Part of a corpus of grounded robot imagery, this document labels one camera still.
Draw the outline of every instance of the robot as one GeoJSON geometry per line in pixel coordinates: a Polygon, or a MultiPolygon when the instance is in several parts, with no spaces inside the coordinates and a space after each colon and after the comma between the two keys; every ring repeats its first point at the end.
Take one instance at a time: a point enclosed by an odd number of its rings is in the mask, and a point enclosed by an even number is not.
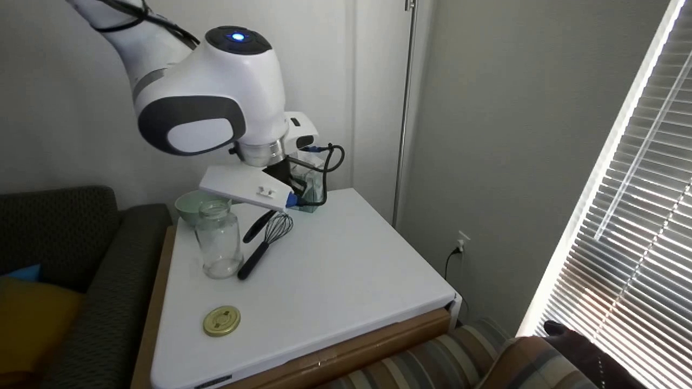
{"type": "Polygon", "coordinates": [[[277,178],[277,165],[317,132],[304,115],[284,112],[279,57],[258,31],[218,26],[196,41],[154,14],[145,0],[68,3],[118,51],[149,145],[172,156],[236,145],[231,150],[241,163],[209,165],[203,189],[269,210],[297,200],[292,186],[277,178]]]}

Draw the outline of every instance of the gray couch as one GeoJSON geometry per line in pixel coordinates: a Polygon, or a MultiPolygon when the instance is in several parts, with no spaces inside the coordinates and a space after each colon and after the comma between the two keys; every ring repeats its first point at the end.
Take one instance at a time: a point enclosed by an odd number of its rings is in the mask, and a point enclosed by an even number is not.
{"type": "Polygon", "coordinates": [[[163,204],[118,212],[110,188],[0,193],[0,274],[84,291],[43,386],[130,386],[163,230],[163,204]]]}

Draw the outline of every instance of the window blinds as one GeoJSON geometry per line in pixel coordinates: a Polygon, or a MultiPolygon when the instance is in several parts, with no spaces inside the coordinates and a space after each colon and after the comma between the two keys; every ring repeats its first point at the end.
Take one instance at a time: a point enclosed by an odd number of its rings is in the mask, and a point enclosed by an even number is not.
{"type": "Polygon", "coordinates": [[[647,386],[692,386],[692,3],[666,17],[518,332],[556,320],[647,386]]]}

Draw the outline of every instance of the white wall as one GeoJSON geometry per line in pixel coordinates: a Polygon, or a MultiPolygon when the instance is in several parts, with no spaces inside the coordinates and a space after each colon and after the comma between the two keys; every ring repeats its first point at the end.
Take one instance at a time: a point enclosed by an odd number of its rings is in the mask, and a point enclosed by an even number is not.
{"type": "MultiPolygon", "coordinates": [[[[406,48],[399,0],[149,3],[196,37],[220,23],[265,35],[282,66],[287,107],[306,112],[324,142],[348,150],[330,188],[356,186],[391,218],[399,112],[388,112],[402,101],[406,48]],[[368,51],[388,54],[388,65],[368,51]]],[[[222,148],[172,158],[142,142],[115,50],[67,0],[2,0],[0,51],[0,192],[108,183],[122,208],[168,203],[195,188],[207,163],[236,162],[222,148]]]]}
{"type": "Polygon", "coordinates": [[[404,237],[449,263],[474,314],[515,330],[629,80],[657,0],[438,0],[404,237]]]}

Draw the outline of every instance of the white robot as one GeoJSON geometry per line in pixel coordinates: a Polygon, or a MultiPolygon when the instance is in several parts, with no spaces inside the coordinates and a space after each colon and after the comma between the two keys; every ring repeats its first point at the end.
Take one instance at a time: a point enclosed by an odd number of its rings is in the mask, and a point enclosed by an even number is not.
{"type": "Polygon", "coordinates": [[[243,163],[209,165],[201,188],[274,210],[293,203],[292,188],[264,165],[308,145],[316,126],[300,112],[282,112],[279,61],[262,35],[218,26],[199,43],[142,0],[68,1],[118,51],[146,142],[175,156],[236,142],[243,163]]]}

